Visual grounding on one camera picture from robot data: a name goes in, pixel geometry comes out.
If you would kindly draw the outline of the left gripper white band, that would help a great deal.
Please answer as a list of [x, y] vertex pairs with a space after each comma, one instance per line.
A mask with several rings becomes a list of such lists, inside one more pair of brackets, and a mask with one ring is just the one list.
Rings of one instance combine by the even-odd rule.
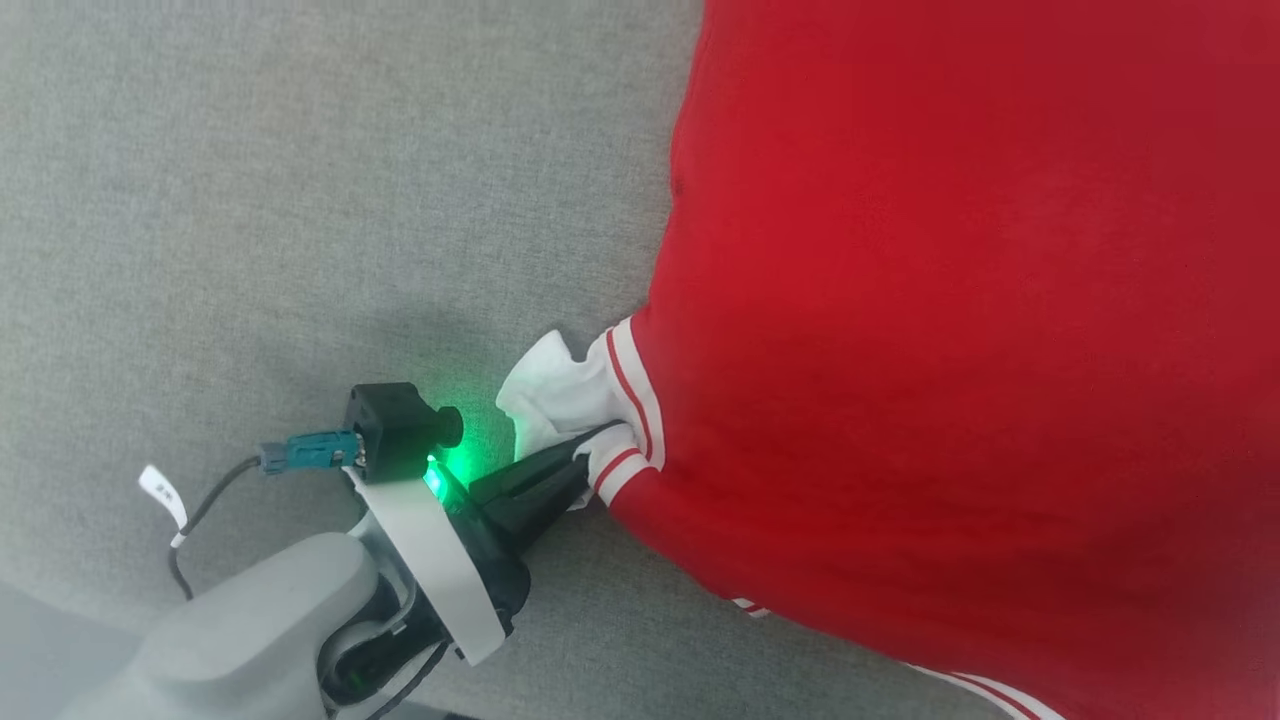
[[[512, 550], [530, 548], [586, 491], [586, 443], [617, 425], [538, 450], [472, 480], [468, 493], [442, 462], [387, 482], [372, 480], [370, 465], [348, 466], [366, 507], [352, 534], [378, 580], [371, 603], [323, 651], [326, 697], [403, 700], [448, 653], [470, 667], [490, 660], [531, 585], [498, 529]], [[490, 521], [479, 507], [489, 503]]]

